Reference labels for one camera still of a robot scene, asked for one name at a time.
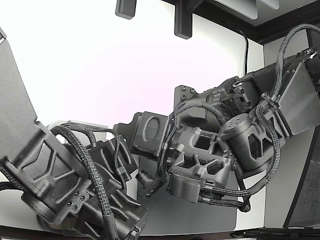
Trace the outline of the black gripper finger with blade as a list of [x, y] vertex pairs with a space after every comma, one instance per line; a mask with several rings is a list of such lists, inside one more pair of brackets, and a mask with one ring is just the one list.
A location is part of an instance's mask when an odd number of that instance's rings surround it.
[[132, 147], [132, 141], [134, 138], [134, 125], [132, 123], [118, 123], [113, 126], [113, 130], [126, 140], [126, 144], [129, 148]]

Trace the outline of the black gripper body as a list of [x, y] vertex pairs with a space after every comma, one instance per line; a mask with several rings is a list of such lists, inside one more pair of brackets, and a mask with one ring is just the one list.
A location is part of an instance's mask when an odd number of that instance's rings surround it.
[[133, 147], [155, 158], [159, 157], [169, 121], [167, 115], [143, 112], [133, 139]]

